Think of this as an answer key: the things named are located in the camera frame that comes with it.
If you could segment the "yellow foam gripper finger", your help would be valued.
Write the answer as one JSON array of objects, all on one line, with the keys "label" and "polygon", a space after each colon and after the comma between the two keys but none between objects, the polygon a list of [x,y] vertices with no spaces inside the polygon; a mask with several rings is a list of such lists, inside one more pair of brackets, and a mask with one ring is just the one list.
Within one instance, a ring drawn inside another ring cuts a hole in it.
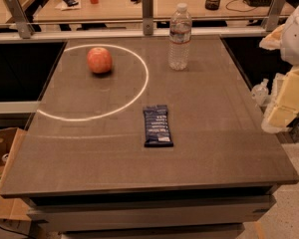
[{"label": "yellow foam gripper finger", "polygon": [[260,41],[259,47],[265,50],[279,50],[283,29],[284,24],[279,25],[275,30]]},{"label": "yellow foam gripper finger", "polygon": [[284,130],[299,114],[299,66],[285,76],[277,74],[261,128],[268,133]]}]

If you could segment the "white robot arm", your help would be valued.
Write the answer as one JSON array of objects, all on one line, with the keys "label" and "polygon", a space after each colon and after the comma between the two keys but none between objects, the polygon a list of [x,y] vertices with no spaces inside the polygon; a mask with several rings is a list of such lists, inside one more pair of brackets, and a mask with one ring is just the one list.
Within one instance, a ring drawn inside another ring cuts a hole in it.
[{"label": "white robot arm", "polygon": [[261,124],[264,131],[276,133],[299,114],[299,5],[282,26],[261,40],[259,47],[279,49],[281,59],[292,66],[281,78],[281,85],[273,82],[271,100]]}]

